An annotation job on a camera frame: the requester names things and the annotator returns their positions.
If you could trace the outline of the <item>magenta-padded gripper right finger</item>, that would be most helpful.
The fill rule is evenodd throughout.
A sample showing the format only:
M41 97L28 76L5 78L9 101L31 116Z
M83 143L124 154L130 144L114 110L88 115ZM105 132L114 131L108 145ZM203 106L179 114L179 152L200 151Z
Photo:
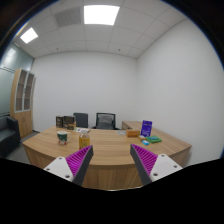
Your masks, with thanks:
M132 144L130 154L135 162L143 185L159 180L182 169L166 154L156 155L145 148Z

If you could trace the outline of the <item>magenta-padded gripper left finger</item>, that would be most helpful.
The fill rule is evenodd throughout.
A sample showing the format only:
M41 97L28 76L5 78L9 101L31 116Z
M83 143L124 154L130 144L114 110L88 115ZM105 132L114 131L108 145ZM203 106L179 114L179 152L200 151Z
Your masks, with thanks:
M57 157L44 170L81 186L92 157L93 146L90 145L68 157Z

